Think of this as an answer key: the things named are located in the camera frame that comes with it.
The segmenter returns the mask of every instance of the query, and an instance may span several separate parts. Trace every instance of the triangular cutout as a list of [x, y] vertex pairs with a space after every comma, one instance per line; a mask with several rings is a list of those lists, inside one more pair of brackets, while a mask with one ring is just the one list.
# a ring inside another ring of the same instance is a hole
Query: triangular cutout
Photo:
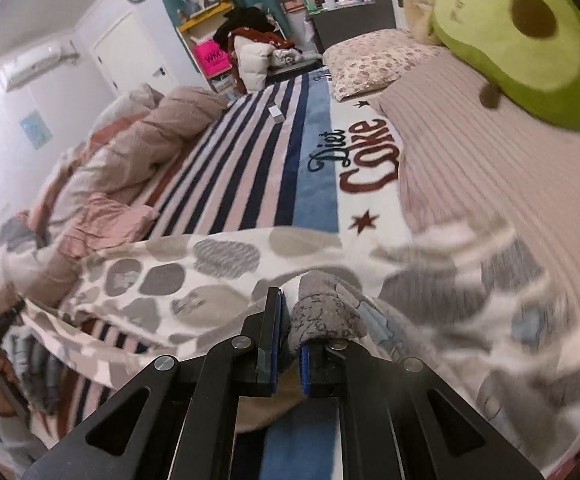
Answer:
[[484, 446], [483, 437], [452, 404], [436, 390], [429, 390], [427, 398], [435, 412], [441, 433], [452, 456], [461, 456], [468, 451]]
[[116, 411], [87, 434], [86, 442], [111, 455], [121, 456], [148, 397], [150, 391], [147, 388], [135, 391]]

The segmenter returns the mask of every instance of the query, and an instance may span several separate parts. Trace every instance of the pink bag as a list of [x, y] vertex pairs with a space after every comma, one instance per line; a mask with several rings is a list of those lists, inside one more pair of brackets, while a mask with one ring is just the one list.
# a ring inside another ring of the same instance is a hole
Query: pink bag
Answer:
[[214, 40], [196, 45], [195, 56], [207, 77], [215, 76], [232, 66], [228, 54], [222, 51]]

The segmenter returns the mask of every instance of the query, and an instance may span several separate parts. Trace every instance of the white blanket with gray spots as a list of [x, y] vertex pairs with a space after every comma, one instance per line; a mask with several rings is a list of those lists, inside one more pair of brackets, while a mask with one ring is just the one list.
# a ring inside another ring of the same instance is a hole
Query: white blanket with gray spots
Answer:
[[[286, 227], [148, 240], [84, 260], [60, 317], [31, 303], [23, 317], [68, 366], [118, 389], [158, 354], [192, 358], [239, 333], [271, 285], [287, 300], [291, 352], [337, 336], [389, 360], [418, 356], [539, 468], [580, 433], [579, 316], [501, 218], [437, 226], [400, 248]], [[92, 316], [151, 352], [76, 328]], [[301, 400], [290, 390], [266, 420]]]

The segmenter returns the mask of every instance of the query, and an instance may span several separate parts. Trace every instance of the plush toy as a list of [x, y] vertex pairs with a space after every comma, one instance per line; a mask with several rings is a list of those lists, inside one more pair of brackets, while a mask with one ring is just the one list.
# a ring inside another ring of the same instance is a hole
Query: plush toy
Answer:
[[571, 0], [436, 0], [432, 25], [455, 56], [532, 115], [580, 130], [580, 12]]
[[430, 22], [434, 6], [435, 0], [403, 0], [403, 12], [409, 35], [421, 44], [441, 44]]

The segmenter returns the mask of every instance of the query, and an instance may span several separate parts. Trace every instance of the star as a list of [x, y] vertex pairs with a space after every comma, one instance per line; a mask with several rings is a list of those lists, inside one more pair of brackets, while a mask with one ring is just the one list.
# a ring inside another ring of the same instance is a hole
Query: star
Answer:
[[361, 234], [361, 231], [363, 231], [366, 227], [372, 228], [372, 229], [376, 229], [376, 225], [374, 225], [374, 221], [379, 218], [379, 215], [377, 216], [370, 216], [370, 210], [366, 211], [365, 213], [363, 213], [363, 216], [352, 216], [353, 219], [355, 219], [354, 222], [352, 222], [352, 225], [350, 225], [350, 227], [348, 227], [348, 229], [352, 229], [354, 227], [356, 227], [356, 234]]

